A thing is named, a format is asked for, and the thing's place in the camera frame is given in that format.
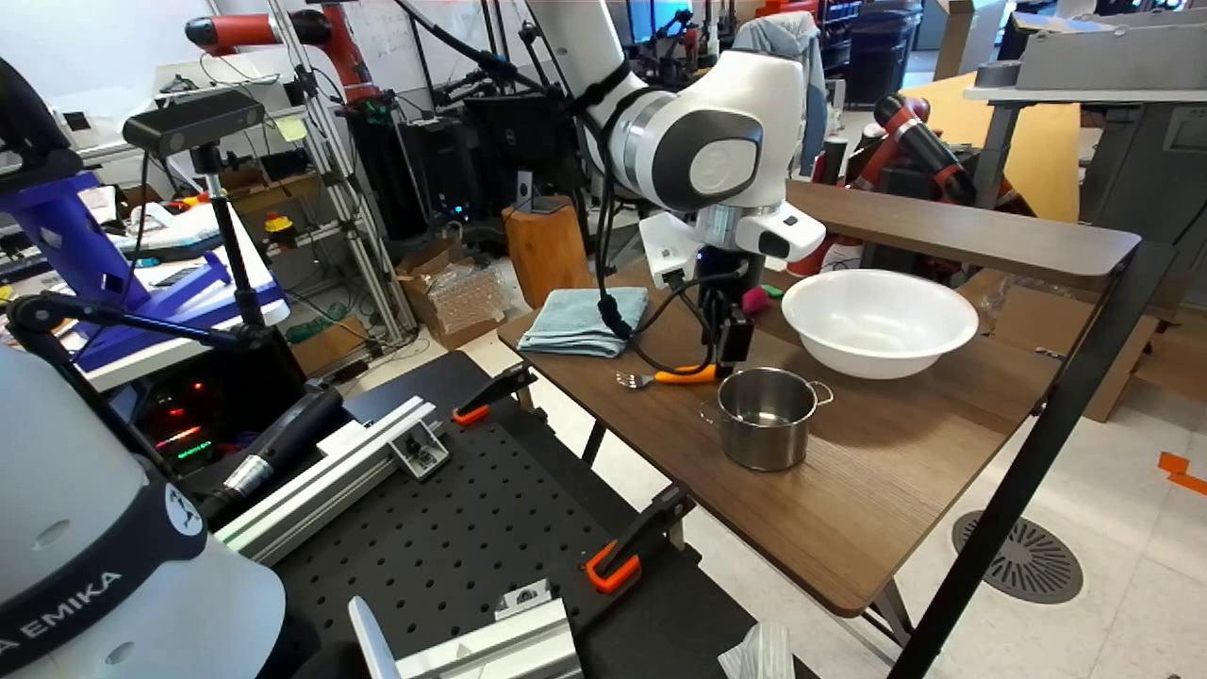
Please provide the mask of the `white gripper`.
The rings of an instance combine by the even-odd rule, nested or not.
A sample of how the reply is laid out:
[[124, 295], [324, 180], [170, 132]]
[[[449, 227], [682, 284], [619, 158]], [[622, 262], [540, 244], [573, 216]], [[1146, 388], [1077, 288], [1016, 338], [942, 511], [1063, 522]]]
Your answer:
[[[794, 206], [779, 205], [765, 212], [744, 206], [702, 206], [693, 218], [656, 212], [638, 224], [640, 252], [656, 288], [692, 284], [702, 273], [702, 249], [712, 244], [721, 252], [750, 252], [772, 259], [805, 259], [813, 257], [828, 227]], [[731, 308], [721, 288], [702, 290], [702, 313], [708, 325], [708, 348], [718, 357], [718, 373], [731, 369], [731, 362], [749, 362], [756, 317], [750, 317], [749, 288]]]

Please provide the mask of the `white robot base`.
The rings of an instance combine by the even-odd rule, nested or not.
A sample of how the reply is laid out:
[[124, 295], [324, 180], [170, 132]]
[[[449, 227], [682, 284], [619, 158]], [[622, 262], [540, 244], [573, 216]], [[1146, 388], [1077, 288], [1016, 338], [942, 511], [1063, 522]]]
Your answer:
[[3, 348], [0, 679], [266, 679], [285, 631], [285, 581]]

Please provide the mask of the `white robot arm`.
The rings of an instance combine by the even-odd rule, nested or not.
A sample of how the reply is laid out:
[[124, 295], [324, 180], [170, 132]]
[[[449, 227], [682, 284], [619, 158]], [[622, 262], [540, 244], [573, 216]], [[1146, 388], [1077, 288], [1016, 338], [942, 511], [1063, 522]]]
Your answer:
[[688, 242], [805, 259], [824, 244], [828, 227], [788, 200], [809, 110], [798, 61], [721, 51], [692, 85], [664, 89], [630, 68], [608, 0], [530, 0], [530, 10], [595, 125], [600, 169], [656, 206], [645, 252]]

